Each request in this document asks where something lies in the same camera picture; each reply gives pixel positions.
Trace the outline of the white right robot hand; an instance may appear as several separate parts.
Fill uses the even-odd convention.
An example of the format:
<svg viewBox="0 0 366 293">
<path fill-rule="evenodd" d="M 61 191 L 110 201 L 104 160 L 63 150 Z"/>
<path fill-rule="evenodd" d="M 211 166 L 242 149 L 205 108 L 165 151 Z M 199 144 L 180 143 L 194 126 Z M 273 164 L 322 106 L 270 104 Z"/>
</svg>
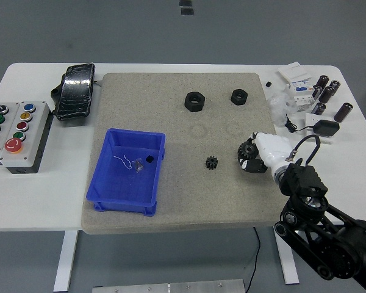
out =
<svg viewBox="0 0 366 293">
<path fill-rule="evenodd" d="M 289 166 L 287 158 L 292 149 L 286 137 L 257 132 L 239 146 L 237 159 L 242 170 L 265 173 L 270 169 L 275 178 Z"/>
</svg>

